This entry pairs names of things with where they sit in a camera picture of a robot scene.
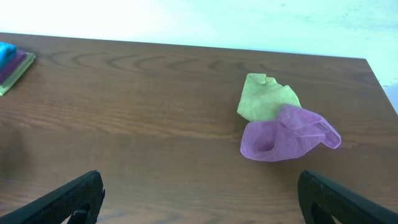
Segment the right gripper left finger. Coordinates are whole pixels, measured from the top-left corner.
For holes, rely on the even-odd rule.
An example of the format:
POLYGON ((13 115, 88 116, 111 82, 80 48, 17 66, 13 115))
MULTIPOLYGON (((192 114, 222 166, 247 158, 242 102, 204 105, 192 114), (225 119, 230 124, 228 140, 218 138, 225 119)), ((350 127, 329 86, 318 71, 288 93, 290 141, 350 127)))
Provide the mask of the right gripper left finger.
POLYGON ((4 224, 95 224, 105 196, 103 181, 92 170, 33 202, 1 217, 4 224))

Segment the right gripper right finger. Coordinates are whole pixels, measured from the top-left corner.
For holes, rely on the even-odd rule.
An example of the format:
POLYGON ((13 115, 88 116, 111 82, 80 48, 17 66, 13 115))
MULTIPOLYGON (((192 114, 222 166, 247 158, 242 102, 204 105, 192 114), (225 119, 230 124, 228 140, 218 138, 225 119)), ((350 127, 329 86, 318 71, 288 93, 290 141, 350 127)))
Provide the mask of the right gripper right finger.
POLYGON ((306 224, 397 223, 395 212, 316 172, 301 172, 297 192, 306 224))

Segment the blue microfiber cloth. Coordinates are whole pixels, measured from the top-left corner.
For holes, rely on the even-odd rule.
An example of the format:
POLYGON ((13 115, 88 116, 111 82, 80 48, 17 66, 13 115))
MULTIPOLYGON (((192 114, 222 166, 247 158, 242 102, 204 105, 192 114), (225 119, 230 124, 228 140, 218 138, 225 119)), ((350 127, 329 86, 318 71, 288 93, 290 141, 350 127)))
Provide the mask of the blue microfiber cloth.
POLYGON ((17 47, 12 44, 0 42, 0 68, 3 68, 11 59, 15 57, 17 47))

